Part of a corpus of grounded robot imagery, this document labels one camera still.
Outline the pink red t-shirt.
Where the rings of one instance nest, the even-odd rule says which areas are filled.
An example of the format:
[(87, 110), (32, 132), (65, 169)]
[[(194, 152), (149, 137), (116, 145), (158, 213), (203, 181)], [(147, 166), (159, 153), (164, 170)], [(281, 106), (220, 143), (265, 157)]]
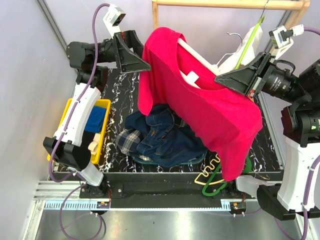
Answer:
[(178, 41), (182, 33), (159, 27), (148, 37), (142, 58), (151, 66), (139, 77), (138, 109), (148, 115), (167, 104), (221, 160), (222, 177), (232, 181), (243, 171), (246, 156), (262, 129), (259, 107), (248, 97), (214, 81)]

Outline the cream wavy skirt hanger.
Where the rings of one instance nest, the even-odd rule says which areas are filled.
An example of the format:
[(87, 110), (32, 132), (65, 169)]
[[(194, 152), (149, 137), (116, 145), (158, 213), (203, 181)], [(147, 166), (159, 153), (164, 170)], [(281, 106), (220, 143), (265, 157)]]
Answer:
[[(212, 174), (214, 172), (214, 167), (217, 167), (218, 166), (218, 163), (215, 162), (213, 160), (213, 158), (209, 161), (209, 165), (206, 165), (204, 167), (204, 170), (203, 172), (199, 173), (197, 175), (197, 177), (194, 179), (194, 183), (197, 184), (197, 185), (201, 185), (201, 186), (204, 186), (207, 182), (207, 180), (209, 179), (210, 177), (210, 174)], [(260, 178), (262, 178), (263, 180), (266, 180), (266, 181), (269, 181), (271, 179), (271, 177), (266, 174), (265, 176), (264, 175), (261, 175), (259, 172), (255, 171), (255, 172), (251, 172), (251, 173), (254, 173), (254, 178), (256, 178), (257, 176), (259, 176)]]

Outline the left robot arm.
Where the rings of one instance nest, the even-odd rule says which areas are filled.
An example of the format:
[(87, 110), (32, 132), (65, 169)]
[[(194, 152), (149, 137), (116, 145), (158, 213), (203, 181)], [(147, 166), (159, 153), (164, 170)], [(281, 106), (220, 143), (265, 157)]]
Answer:
[(71, 170), (90, 185), (97, 198), (108, 193), (105, 177), (91, 161), (91, 152), (82, 146), (83, 133), (90, 113), (100, 98), (108, 79), (109, 69), (98, 63), (116, 63), (120, 74), (151, 70), (142, 59), (144, 46), (135, 30), (117, 32), (103, 42), (72, 41), (66, 47), (71, 68), (77, 70), (76, 85), (70, 105), (53, 137), (45, 137), (49, 166), (53, 162)]

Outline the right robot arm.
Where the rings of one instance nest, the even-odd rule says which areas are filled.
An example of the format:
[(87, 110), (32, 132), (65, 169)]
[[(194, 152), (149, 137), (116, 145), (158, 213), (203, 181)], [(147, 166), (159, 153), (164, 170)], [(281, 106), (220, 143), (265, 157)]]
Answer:
[(281, 111), (286, 142), (282, 182), (241, 175), (227, 185), (228, 195), (236, 199), (249, 194), (280, 221), (296, 215), (318, 218), (314, 192), (320, 157), (320, 63), (295, 76), (293, 69), (279, 68), (274, 56), (260, 52), (245, 67), (221, 74), (215, 81), (247, 97), (264, 92), (289, 103)]

